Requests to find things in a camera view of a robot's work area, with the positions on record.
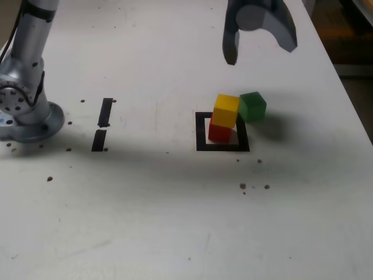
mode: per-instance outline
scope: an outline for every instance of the black tape strip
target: black tape strip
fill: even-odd
[[[24,5],[23,15],[27,13],[38,19],[44,19],[46,22],[51,22],[54,18],[54,15],[56,14],[56,11],[41,9],[27,1]]]
[[[98,126],[102,127],[109,127],[109,119],[110,119],[110,112],[112,106],[112,98],[104,98],[103,105],[101,107],[100,117],[98,118]]]
[[[98,129],[94,135],[92,152],[102,152],[104,150],[106,130]]]
[[[238,145],[229,144],[207,144],[205,119],[211,118],[210,112],[196,112],[196,147],[197,151],[205,152],[250,152],[249,140],[247,138],[246,125],[240,115],[237,117],[236,128]]]

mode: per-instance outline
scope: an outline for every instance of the stacked blocks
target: stacked blocks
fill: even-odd
[[[263,119],[266,113],[266,108],[267,103],[259,92],[240,95],[240,109],[238,112],[245,123],[251,123]]]
[[[240,99],[238,97],[218,95],[210,120],[209,140],[229,143],[239,107]]]

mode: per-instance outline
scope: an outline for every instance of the table surface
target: table surface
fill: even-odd
[[[73,124],[1,145],[0,279],[372,277],[372,145],[301,0],[298,48],[241,33],[236,66],[226,3],[61,1],[45,89]],[[197,152],[195,112],[253,91],[268,111],[251,151]]]

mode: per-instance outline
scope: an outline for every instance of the yellow cube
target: yellow cube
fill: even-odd
[[[213,113],[213,124],[234,128],[237,120],[240,98],[229,95],[218,95]]]

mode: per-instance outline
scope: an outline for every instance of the black square marker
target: black square marker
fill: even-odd
[[[240,115],[237,117],[236,128],[238,145],[230,144],[207,144],[205,119],[211,118],[211,112],[196,112],[196,143],[197,151],[206,152],[250,152],[249,140],[247,138],[246,126]]]

